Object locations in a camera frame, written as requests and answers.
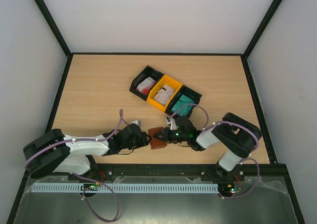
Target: black metal edge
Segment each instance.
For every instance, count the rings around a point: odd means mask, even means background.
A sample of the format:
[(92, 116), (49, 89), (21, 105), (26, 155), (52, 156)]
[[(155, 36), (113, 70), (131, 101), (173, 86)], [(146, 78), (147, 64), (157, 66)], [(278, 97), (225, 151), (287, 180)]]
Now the black metal edge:
[(144, 52), (74, 52), (74, 55), (121, 55), (121, 56), (242, 56), (236, 53), (144, 53)]
[(291, 197), (291, 202), (293, 204), (293, 208), (294, 208), (294, 212), (295, 212), (295, 216), (297, 218), (297, 221), (300, 224), (305, 224), (305, 220), (304, 220), (301, 208), (299, 206), (299, 203), (298, 203), (298, 200), (297, 200), (297, 197), (296, 197), (296, 194), (295, 194), (295, 190), (294, 190), (292, 181), (288, 180), (285, 183), (286, 183), (287, 191), (288, 191), (288, 193), (289, 193), (289, 195)]
[(264, 139), (264, 143), (265, 143), (265, 147), (266, 147), (266, 151), (267, 151), (267, 155), (268, 155), (269, 161), (270, 161), (271, 164), (272, 163), (277, 163), (277, 157), (276, 157), (276, 154), (275, 154), (275, 151), (274, 151), (274, 147), (273, 147), (273, 144), (272, 144), (271, 137), (269, 135), (268, 127), (267, 127), (267, 124), (266, 124), (266, 121), (265, 121), (265, 117), (264, 117), (264, 114), (263, 114), (262, 106), (261, 106), (261, 103), (260, 103), (260, 100), (259, 100), (259, 96), (258, 96), (256, 87), (255, 87), (255, 84), (254, 84), (254, 81), (253, 81), (253, 77), (252, 77), (252, 74), (251, 74), (251, 71), (250, 71), (250, 67), (249, 67), (248, 61), (247, 61), (247, 59), (244, 56), (241, 57), (241, 61), (242, 61), (244, 72), (246, 74), (246, 78), (247, 78), (247, 81), (248, 81), (250, 93), (251, 93), (251, 96), (252, 96), (254, 108), (255, 108), (256, 113), (257, 113), (257, 117), (258, 117), (258, 120), (259, 120), (260, 128), (261, 128), (261, 131), (262, 131), (262, 134), (263, 134), (263, 139)]
[(17, 194), (15, 196), (15, 199), (14, 199), (14, 202), (13, 202), (13, 205), (12, 205), (8, 220), (6, 222), (7, 224), (14, 223), (14, 219), (15, 219), (16, 213), (17, 213), (17, 211), (19, 209), (20, 202), (21, 202), (21, 199), (22, 199), (22, 196), (23, 196), (23, 193), (24, 193), (24, 189), (25, 189), (26, 183), (28, 181), (28, 177), (29, 177), (29, 172), (25, 171), (24, 175), (22, 177), (22, 181), (20, 183), (18, 192), (17, 192)]
[[(217, 164), (98, 164), (99, 170), (111, 173), (125, 172), (124, 175), (131, 173), (140, 173), (142, 175), (159, 175), (159, 173), (177, 173), (181, 169), (180, 175), (192, 173), (196, 176), (201, 175), (201, 170), (207, 167), (215, 167)], [(257, 169), (254, 164), (237, 165), (243, 172), (256, 176)], [(288, 170), (285, 164), (259, 164), (261, 176), (282, 176), (290, 180)]]
[(37, 6), (39, 7), (39, 10), (41, 11), (43, 17), (45, 18), (46, 22), (48, 23), (49, 27), (51, 28), (54, 36), (56, 37), (60, 47), (62, 48), (62, 50), (64, 51), (66, 56), (70, 56), (71, 52), (61, 34), (61, 32), (59, 31), (48, 7), (46, 6), (44, 0), (34, 0), (35, 3), (37, 4)]
[(245, 58), (248, 58), (256, 46), (258, 40), (260, 39), (262, 33), (266, 29), (267, 25), (271, 21), (272, 17), (274, 16), (276, 10), (278, 9), (279, 5), (281, 4), (283, 0), (273, 0), (270, 7), (268, 8), (266, 14), (264, 15), (264, 18), (262, 19), (261, 23), (259, 24), (255, 34), (253, 35), (249, 45), (247, 46), (246, 50), (243, 53), (243, 56)]
[(68, 71), (69, 71), (72, 59), (73, 59), (73, 54), (71, 54), (67, 58), (67, 61), (66, 61), (66, 64), (65, 64), (65, 68), (64, 68), (64, 71), (63, 71), (63, 75), (61, 76), (60, 83), (59, 83), (59, 86), (58, 86), (58, 89), (57, 89), (57, 93), (56, 93), (56, 96), (55, 96), (55, 99), (54, 99), (54, 103), (53, 103), (53, 107), (52, 107), (52, 110), (51, 110), (51, 114), (50, 114), (48, 123), (46, 125), (45, 133), (47, 133), (48, 131), (50, 131), (52, 129), (52, 126), (53, 126), (53, 123), (54, 123), (54, 119), (55, 119), (55, 116), (56, 116), (56, 112), (57, 112), (57, 108), (58, 108), (58, 105), (59, 105), (61, 94), (63, 93), (63, 89), (64, 89), (64, 86), (65, 86), (65, 83), (66, 83), (66, 78), (67, 78), (67, 75), (68, 75)]

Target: white item in bin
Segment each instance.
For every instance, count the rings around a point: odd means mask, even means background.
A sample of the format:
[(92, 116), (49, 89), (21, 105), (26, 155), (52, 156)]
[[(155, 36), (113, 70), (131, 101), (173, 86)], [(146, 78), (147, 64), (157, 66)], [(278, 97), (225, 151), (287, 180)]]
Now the white item in bin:
[(153, 80), (151, 77), (148, 77), (138, 85), (137, 91), (140, 91), (142, 94), (147, 95), (149, 93), (149, 90), (154, 85), (154, 83), (155, 80)]
[(165, 106), (168, 100), (172, 97), (175, 90), (169, 87), (168, 85), (164, 85), (158, 93), (154, 96), (154, 100)]

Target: green item in bin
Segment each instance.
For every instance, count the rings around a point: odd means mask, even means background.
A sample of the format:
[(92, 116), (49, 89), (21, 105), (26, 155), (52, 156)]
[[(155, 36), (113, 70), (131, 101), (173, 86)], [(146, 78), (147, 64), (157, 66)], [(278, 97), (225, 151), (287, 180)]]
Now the green item in bin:
[[(185, 104), (192, 104), (195, 101), (188, 98), (185, 95), (182, 95), (179, 100), (176, 102), (176, 104), (173, 106), (172, 108), (172, 112), (176, 112), (181, 106), (185, 105)], [(178, 115), (180, 116), (187, 116), (187, 114), (189, 113), (190, 109), (193, 106), (185, 106), (183, 107), (180, 111), (177, 112)]]

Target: wooden tabletop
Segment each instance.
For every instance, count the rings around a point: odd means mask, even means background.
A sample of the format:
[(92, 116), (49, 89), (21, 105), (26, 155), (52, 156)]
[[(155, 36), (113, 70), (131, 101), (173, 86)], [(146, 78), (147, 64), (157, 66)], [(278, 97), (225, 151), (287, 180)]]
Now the wooden tabletop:
[[(146, 65), (202, 94), (200, 105), (209, 113), (210, 123), (232, 112), (259, 126), (239, 56), (74, 55), (53, 128), (71, 136), (100, 135), (116, 127), (119, 109), (123, 109), (126, 121), (141, 120), (143, 131), (166, 127), (166, 114), (129, 92), (132, 80)], [(190, 120), (201, 129), (206, 116), (194, 108)], [(131, 155), (95, 160), (113, 164), (215, 164), (226, 150), (222, 143), (203, 152), (175, 144), (151, 150), (148, 145)], [(263, 139), (252, 157), (259, 163), (269, 163)]]

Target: purple cable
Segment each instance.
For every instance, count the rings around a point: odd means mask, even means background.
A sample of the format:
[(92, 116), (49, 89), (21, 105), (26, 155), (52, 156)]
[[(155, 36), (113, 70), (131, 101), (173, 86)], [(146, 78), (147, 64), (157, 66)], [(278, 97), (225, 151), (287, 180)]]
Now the purple cable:
[[(120, 114), (120, 120), (118, 122), (118, 125), (117, 127), (113, 130), (113, 132), (107, 136), (106, 138), (104, 139), (101, 139), (99, 141), (103, 142), (103, 141), (106, 141), (108, 140), (110, 137), (112, 137), (114, 135), (114, 133), (119, 129), (120, 125), (121, 125), (121, 122), (123, 121), (125, 124), (129, 125), (124, 119), (123, 119), (123, 110), (120, 109), (119, 111), (119, 114)], [(95, 141), (96, 139), (94, 138), (81, 138), (81, 139), (76, 139), (76, 141)], [(69, 140), (64, 140), (64, 141), (58, 141), (50, 146), (47, 146), (45, 147), (44, 149), (40, 150), (39, 152), (35, 153), (34, 155), (32, 155), (24, 164), (24, 168), (27, 169), (27, 166), (28, 164), (33, 160), (35, 159), (37, 156), (39, 156), (40, 154), (44, 153), (45, 151), (48, 151), (49, 149), (52, 149), (54, 148), (55, 146), (58, 146), (58, 145), (62, 145), (64, 143), (68, 143), (68, 142), (73, 142), (72, 139), (69, 139)]]
[(204, 113), (206, 114), (206, 117), (207, 117), (207, 121), (206, 121), (206, 123), (205, 123), (205, 125), (204, 125), (204, 127), (203, 127), (203, 129), (205, 129), (205, 127), (208, 125), (208, 122), (209, 122), (209, 116), (208, 116), (207, 111), (206, 111), (202, 106), (200, 106), (200, 105), (198, 105), (198, 104), (191, 104), (191, 103), (189, 103), (189, 104), (184, 104), (184, 105), (181, 106), (176, 112), (174, 112), (174, 113), (170, 116), (170, 118), (174, 117), (179, 111), (181, 111), (181, 110), (182, 110), (184, 107), (186, 107), (186, 106), (196, 106), (196, 107), (199, 107), (201, 110), (204, 111)]
[(100, 217), (100, 216), (93, 210), (93, 208), (90, 206), (90, 204), (89, 204), (87, 198), (85, 197), (86, 188), (85, 188), (84, 191), (83, 191), (82, 197), (85, 199), (85, 201), (86, 201), (86, 203), (87, 203), (87, 205), (88, 205), (90, 211), (92, 212), (92, 214), (93, 214), (97, 219), (99, 219), (100, 221), (102, 221), (102, 222), (104, 222), (104, 223), (111, 223), (111, 222), (116, 221), (117, 218), (118, 218), (119, 212), (120, 212), (120, 204), (119, 204), (118, 197), (117, 197), (117, 195), (115, 194), (115, 192), (113, 191), (113, 189), (110, 188), (110, 187), (109, 187), (108, 185), (106, 185), (105, 183), (101, 183), (100, 181), (97, 181), (97, 180), (94, 180), (94, 179), (90, 179), (90, 178), (85, 178), (85, 177), (80, 176), (80, 175), (78, 175), (78, 174), (76, 174), (76, 173), (73, 173), (73, 175), (75, 175), (77, 178), (81, 178), (81, 179), (83, 179), (83, 180), (91, 181), (91, 182), (94, 182), (94, 183), (100, 183), (101, 185), (103, 185), (104, 187), (106, 187), (106, 188), (113, 194), (113, 196), (114, 196), (114, 198), (115, 198), (115, 201), (116, 201), (116, 203), (117, 203), (117, 213), (116, 213), (115, 217), (114, 217), (112, 220), (107, 220), (107, 219), (104, 219), (104, 218)]
[(255, 150), (259, 147), (259, 140), (258, 140), (258, 138), (255, 136), (255, 134), (254, 134), (252, 131), (250, 131), (249, 129), (247, 129), (246, 127), (241, 126), (241, 125), (239, 125), (239, 124), (237, 124), (237, 123), (234, 123), (234, 122), (230, 122), (230, 121), (218, 121), (218, 122), (216, 122), (214, 125), (211, 125), (210, 127), (206, 128), (205, 131), (208, 131), (209, 129), (211, 129), (211, 128), (217, 126), (217, 125), (220, 125), (220, 124), (229, 124), (229, 125), (232, 125), (232, 126), (239, 127), (240, 129), (245, 130), (246, 132), (248, 132), (248, 133), (254, 138), (254, 140), (256, 141), (256, 145), (255, 145), (255, 147), (251, 150), (251, 152), (252, 152), (252, 151), (255, 151)]
[(254, 185), (252, 186), (252, 188), (250, 188), (250, 190), (249, 190), (248, 192), (246, 192), (246, 193), (244, 193), (244, 194), (241, 194), (241, 195), (238, 195), (238, 196), (233, 196), (233, 197), (223, 197), (223, 196), (222, 196), (222, 194), (221, 194), (221, 193), (219, 193), (219, 196), (220, 196), (222, 199), (242, 198), (243, 196), (246, 196), (246, 195), (248, 195), (249, 193), (251, 193), (251, 192), (252, 192), (252, 190), (256, 187), (256, 185), (257, 185), (257, 183), (258, 183), (258, 181), (259, 181), (259, 178), (260, 178), (260, 167), (259, 167), (258, 162), (257, 162), (255, 159), (250, 158), (250, 157), (249, 157), (249, 158), (245, 158), (245, 159), (243, 159), (243, 160), (242, 160), (242, 162), (243, 162), (243, 161), (247, 161), (247, 160), (252, 160), (252, 161), (254, 161), (254, 163), (256, 163), (256, 165), (257, 165), (258, 175), (257, 175), (257, 179), (256, 179), (256, 181), (255, 181)]

